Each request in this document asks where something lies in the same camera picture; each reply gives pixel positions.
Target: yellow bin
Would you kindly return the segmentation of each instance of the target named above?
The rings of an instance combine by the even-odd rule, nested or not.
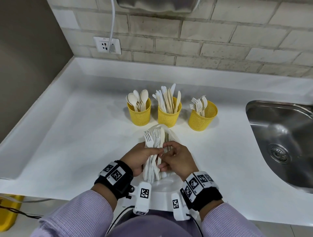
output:
[[[208,106],[204,110],[205,118],[197,114],[195,110],[192,110],[188,124],[195,131],[203,131],[215,118],[217,112],[216,105],[208,101]]]
[[[176,101],[177,101],[177,98],[173,97],[174,107],[176,106]],[[177,118],[179,116],[181,109],[182,109],[181,102],[178,105],[177,113],[164,113],[162,110],[160,110],[160,107],[158,106],[157,108],[158,123],[165,124],[169,128],[173,127],[177,121]]]
[[[24,196],[20,195],[8,195],[11,198],[15,198],[18,201],[23,201]],[[11,207],[15,209],[20,209],[21,203],[12,202],[10,200],[0,198],[0,205],[3,207]],[[10,229],[16,220],[17,213],[13,213],[11,211],[8,211],[6,209],[0,208],[0,232],[7,231]]]
[[[146,102],[146,110],[142,112],[135,112],[134,107],[127,103],[129,114],[131,115],[131,121],[134,125],[144,126],[150,121],[151,100],[148,98]]]

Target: wrist strap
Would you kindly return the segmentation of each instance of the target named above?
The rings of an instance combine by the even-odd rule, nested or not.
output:
[[[180,190],[188,209],[201,210],[213,200],[222,199],[217,184],[204,171],[194,172],[184,181]]]
[[[117,199],[127,197],[131,189],[133,171],[123,161],[110,162],[100,173],[95,184],[105,185]]]

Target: hand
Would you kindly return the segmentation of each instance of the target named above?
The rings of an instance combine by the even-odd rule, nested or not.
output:
[[[158,167],[161,171],[173,170],[183,181],[188,176],[199,171],[188,148],[175,141],[165,142],[163,147],[173,147],[172,150],[162,155],[161,163]]]
[[[163,148],[145,148],[145,142],[142,142],[134,146],[120,160],[131,168],[133,176],[136,177],[142,173],[142,165],[149,156],[162,154],[163,152]]]

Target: purple shirt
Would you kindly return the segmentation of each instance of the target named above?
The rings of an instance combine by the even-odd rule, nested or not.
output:
[[[113,211],[109,203],[99,193],[88,190],[39,219],[40,226],[31,237],[103,237],[112,220]],[[205,237],[265,237],[253,223],[227,203],[219,205],[206,215],[202,222],[202,232]],[[107,236],[192,235],[175,222],[150,215],[132,218],[113,228]]]

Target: stainless steel sink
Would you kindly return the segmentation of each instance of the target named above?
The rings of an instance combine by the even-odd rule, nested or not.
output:
[[[268,166],[291,186],[313,193],[313,107],[251,101],[246,106]]]

